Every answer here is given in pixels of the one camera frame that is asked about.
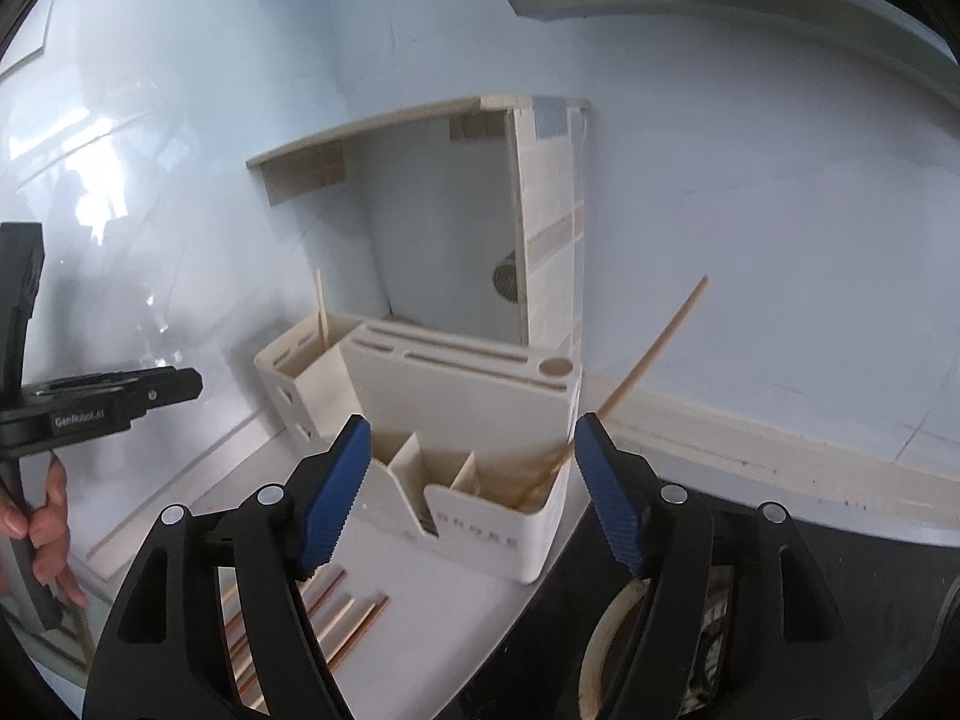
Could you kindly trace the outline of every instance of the human hand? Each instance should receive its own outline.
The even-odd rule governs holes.
[[[29,519],[25,517],[0,488],[0,533],[8,538],[27,538],[34,543],[34,576],[42,584],[56,583],[67,597],[78,605],[86,605],[86,596],[77,583],[66,555],[70,550],[70,529],[66,514],[66,469],[59,458],[47,470],[47,500]],[[10,581],[0,568],[0,595],[10,592]]]

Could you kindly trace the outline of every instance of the white panel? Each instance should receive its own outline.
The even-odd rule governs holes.
[[[133,560],[143,539],[147,538],[147,533],[150,533],[150,528],[164,509],[172,504],[190,506],[282,430],[283,425],[277,416],[270,410],[263,410],[213,450],[176,474],[146,503],[124,519],[85,555],[85,565],[102,580],[113,577]],[[118,485],[122,485],[124,480],[121,478]],[[107,508],[107,514],[115,517],[121,510],[116,506]]]
[[[37,671],[46,680],[47,685],[54,689],[54,693],[64,700],[64,704],[70,707],[71,712],[80,717],[83,712],[83,698],[86,695],[86,690],[74,685],[70,680],[62,678],[43,664],[34,661],[34,665],[37,666]]]
[[[37,0],[0,58],[0,80],[43,53],[54,0]]]
[[[165,361],[205,380],[199,402],[62,452],[79,556],[262,406],[253,354],[314,309],[316,266],[331,306],[386,306],[356,278],[364,256],[374,271],[355,204],[272,209],[244,164],[347,119],[328,13],[56,0],[42,59],[0,83],[0,220],[44,223],[26,378]]]
[[[355,146],[392,312],[519,343],[520,309],[493,288],[493,270],[515,248],[506,139],[451,141],[444,117],[387,127]]]
[[[763,28],[533,25],[503,0],[383,12],[397,49],[357,77],[355,107],[491,87],[592,102],[587,372],[622,377],[708,272],[646,386],[894,459],[960,351],[954,111]]]

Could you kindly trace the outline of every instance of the round hole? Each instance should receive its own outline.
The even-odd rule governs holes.
[[[573,362],[566,357],[550,357],[539,364],[539,372],[544,376],[565,376],[573,370]]]

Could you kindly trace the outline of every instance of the metal screw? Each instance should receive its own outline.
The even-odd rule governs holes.
[[[686,490],[680,485],[664,485],[661,488],[661,498],[667,503],[682,504],[686,501]]]
[[[163,510],[162,514],[160,514],[160,522],[164,525],[176,525],[181,519],[184,519],[184,514],[186,514],[186,509],[174,504],[174,506],[168,506]]]
[[[764,504],[763,516],[766,517],[774,525],[779,525],[781,522],[786,522],[786,509],[782,507],[779,503],[768,503]]]
[[[280,503],[283,499],[283,488],[280,485],[265,487],[259,493],[256,493],[256,499],[264,506]]]

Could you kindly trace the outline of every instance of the black handle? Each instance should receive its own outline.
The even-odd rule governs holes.
[[[34,312],[42,268],[40,224],[0,224],[0,404],[16,403],[20,396],[27,321]]]
[[[21,512],[30,512],[23,495],[19,461],[0,463],[0,485]],[[42,634],[59,627],[64,609],[49,587],[40,584],[34,576],[34,557],[30,538],[0,536],[0,566],[10,583],[20,622],[33,634]]]

